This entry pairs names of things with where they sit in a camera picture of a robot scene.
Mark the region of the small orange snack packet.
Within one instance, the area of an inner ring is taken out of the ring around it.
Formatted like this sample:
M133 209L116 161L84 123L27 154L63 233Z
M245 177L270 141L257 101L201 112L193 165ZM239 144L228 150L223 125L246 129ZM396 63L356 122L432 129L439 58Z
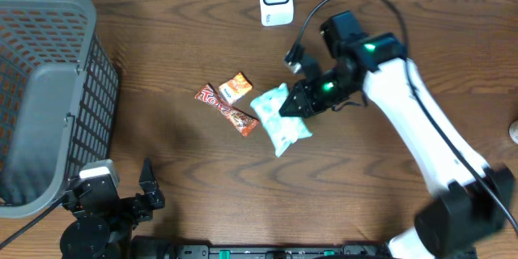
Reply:
M219 86L221 96L229 104L234 104L237 100L248 94L252 89L252 83L242 72L239 72L232 79Z

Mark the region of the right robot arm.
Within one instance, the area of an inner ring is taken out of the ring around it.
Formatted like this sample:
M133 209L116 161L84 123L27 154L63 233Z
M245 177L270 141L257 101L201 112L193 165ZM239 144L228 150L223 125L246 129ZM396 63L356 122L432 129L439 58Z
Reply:
M424 85L405 46L392 34L369 36L350 12L330 17L321 35L333 69L293 44L285 57L304 78L280 108L284 117L308 118L339 110L361 93L390 120L414 157L431 203L413 226L386 245L395 258L465 256L478 240L504 228L515 179L508 168L492 169L456 131Z

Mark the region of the grey plastic basket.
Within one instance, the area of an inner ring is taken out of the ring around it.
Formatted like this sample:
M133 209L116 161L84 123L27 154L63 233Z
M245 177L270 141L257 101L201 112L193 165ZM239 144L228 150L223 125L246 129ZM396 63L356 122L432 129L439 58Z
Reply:
M56 201L107 159L120 79L90 0L1 0L1 215Z

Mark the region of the orange chocolate bar wrapper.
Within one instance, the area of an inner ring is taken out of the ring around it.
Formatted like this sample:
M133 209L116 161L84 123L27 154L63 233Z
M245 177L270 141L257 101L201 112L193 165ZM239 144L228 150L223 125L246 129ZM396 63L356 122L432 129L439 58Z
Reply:
M195 99L218 109L244 137L247 137L259 124L258 119L229 104L209 83L197 92Z

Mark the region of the mint green tissue pack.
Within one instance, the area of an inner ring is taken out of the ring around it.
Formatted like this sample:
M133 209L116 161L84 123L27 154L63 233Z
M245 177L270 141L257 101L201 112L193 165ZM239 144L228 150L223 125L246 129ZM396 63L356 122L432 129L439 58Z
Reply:
M277 157L280 157L291 144L299 139L312 136L301 117L282 117L280 115L279 110L287 100L288 94L287 85L282 83L279 87L258 96L250 104L269 135Z

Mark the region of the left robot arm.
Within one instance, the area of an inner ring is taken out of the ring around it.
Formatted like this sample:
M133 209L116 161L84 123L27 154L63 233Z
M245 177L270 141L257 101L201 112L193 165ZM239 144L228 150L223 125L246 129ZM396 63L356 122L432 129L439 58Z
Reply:
M144 159L138 180L141 193L121 198L119 182L110 159L90 163L79 171L65 192L63 207L75 221L60 239L63 258L130 257L133 230L165 207L165 197L149 158Z

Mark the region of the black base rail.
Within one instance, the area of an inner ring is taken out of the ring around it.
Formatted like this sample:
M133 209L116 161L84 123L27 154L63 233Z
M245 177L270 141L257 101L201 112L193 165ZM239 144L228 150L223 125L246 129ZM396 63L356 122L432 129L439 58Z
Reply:
M174 244L170 240L136 236L130 259L390 259L389 249L380 244L353 242L343 246L211 246Z

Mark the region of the green lid jar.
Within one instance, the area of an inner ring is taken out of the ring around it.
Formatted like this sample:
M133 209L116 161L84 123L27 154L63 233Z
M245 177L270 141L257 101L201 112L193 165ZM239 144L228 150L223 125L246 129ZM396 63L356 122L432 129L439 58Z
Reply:
M518 121L513 121L509 128L508 133L510 138L515 144L518 144Z

